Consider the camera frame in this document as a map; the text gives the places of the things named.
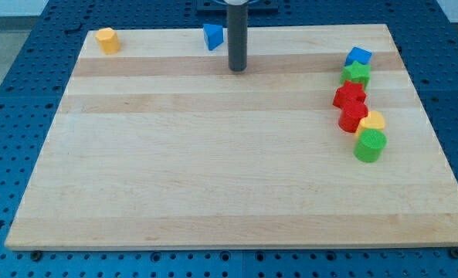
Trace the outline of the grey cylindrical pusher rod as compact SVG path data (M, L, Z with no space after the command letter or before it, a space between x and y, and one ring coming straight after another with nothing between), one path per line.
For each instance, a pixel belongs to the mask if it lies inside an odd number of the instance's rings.
M227 36L229 68L242 72L247 65L248 2L227 2Z

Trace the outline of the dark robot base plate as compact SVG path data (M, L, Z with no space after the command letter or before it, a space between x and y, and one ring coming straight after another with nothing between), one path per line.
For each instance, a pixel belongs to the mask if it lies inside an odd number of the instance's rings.
M223 0L194 0L197 13L226 14L226 3ZM277 12L280 0L250 0L250 12Z

